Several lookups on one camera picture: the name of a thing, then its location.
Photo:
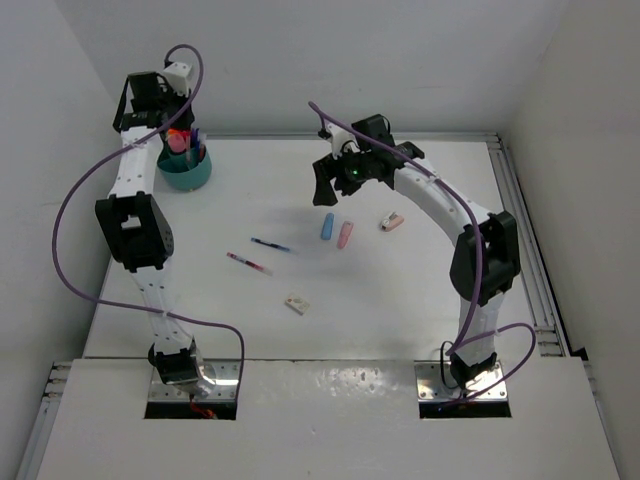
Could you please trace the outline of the pink capped clear tube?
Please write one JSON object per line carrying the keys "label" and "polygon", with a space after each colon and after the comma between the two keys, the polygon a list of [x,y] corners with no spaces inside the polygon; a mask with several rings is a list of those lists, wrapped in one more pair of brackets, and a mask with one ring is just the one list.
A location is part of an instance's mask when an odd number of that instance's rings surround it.
{"label": "pink capped clear tube", "polygon": [[185,137],[181,135],[167,135],[167,145],[169,150],[174,155],[180,155],[185,152]]}

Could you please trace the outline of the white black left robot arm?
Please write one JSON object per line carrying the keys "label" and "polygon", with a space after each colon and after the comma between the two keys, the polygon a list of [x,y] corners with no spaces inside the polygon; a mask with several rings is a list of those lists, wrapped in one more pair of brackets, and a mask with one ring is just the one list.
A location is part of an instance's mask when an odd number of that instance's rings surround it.
{"label": "white black left robot arm", "polygon": [[174,237],[153,197],[157,161],[164,150],[156,130],[164,130],[164,123],[185,104],[191,77],[191,68],[183,63],[127,77],[114,119],[125,152],[114,185],[96,202],[95,213],[113,259],[132,275],[150,310],[149,362],[164,384],[194,393],[201,377],[195,339],[169,316],[167,280]]}

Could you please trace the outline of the blue pen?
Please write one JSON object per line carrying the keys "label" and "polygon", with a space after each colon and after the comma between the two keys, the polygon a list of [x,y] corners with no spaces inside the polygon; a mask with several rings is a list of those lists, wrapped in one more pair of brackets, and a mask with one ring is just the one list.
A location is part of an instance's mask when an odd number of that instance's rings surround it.
{"label": "blue pen", "polygon": [[261,245],[261,246],[265,246],[265,247],[268,247],[268,248],[271,248],[271,249],[274,249],[274,250],[278,250],[278,251],[281,251],[281,252],[284,252],[284,253],[294,254],[294,255],[298,253],[295,249],[293,249],[291,247],[284,246],[284,245],[281,245],[281,244],[278,244],[278,243],[274,243],[274,242],[270,242],[270,241],[266,241],[266,240],[259,239],[259,238],[256,238],[256,237],[251,237],[250,241],[252,243],[255,243],[255,244],[258,244],[258,245]]}
{"label": "blue pen", "polygon": [[191,149],[195,152],[196,157],[200,156],[200,132],[198,128],[191,131]]}

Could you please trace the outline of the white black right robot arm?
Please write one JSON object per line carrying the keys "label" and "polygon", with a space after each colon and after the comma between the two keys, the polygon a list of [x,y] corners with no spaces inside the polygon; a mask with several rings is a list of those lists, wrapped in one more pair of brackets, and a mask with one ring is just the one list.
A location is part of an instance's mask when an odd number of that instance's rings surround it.
{"label": "white black right robot arm", "polygon": [[346,125],[320,116],[320,138],[331,151],[312,165],[313,204],[333,206],[376,180],[411,200],[451,241],[449,278],[460,297],[458,334],[447,351],[450,375],[464,388],[497,360],[492,332],[505,294],[520,274],[518,227],[508,212],[492,212],[436,172],[415,144],[396,143],[376,114]]}

